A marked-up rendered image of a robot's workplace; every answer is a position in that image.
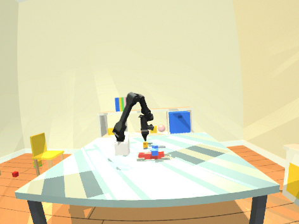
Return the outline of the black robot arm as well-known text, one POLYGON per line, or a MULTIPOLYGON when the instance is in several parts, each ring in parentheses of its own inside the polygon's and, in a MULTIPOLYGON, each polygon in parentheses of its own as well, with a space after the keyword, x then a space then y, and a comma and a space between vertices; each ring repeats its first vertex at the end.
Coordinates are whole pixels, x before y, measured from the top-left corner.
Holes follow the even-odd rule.
MULTIPOLYGON (((117 122, 115 124, 114 129, 112 130, 112 132, 115 134, 116 141, 124 142, 124 140, 125 140, 124 131, 127 128, 127 126, 125 125, 125 122, 127 121, 127 118, 129 116, 129 113, 130 113, 132 107, 137 102, 140 103, 141 113, 144 114, 144 115, 138 116, 138 118, 141 119, 141 123, 146 123, 147 121, 153 120, 153 114, 151 113, 150 109, 147 107, 144 96, 141 94, 133 93, 133 92, 128 93, 127 97, 126 97, 126 105, 125 105, 125 108, 124 108, 122 115, 119 119, 119 122, 117 122)), ((153 130, 154 126, 152 124, 147 125, 146 129, 153 130)))

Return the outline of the blue bar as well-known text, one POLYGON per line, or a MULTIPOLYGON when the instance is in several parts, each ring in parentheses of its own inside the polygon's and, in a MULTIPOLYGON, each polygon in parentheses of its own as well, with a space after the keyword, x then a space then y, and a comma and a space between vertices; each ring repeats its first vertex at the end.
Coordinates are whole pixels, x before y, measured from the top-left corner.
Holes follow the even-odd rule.
POLYGON ((152 146, 151 156, 158 156, 158 146, 152 146))

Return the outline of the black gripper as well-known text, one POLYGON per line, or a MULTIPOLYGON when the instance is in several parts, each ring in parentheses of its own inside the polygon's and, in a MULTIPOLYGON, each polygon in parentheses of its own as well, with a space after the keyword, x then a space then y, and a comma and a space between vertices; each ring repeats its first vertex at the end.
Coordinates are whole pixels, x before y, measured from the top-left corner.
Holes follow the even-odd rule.
POLYGON ((146 129, 146 126, 148 125, 148 122, 141 123, 141 135, 143 136, 144 141, 146 142, 147 135, 149 134, 149 131, 146 129))

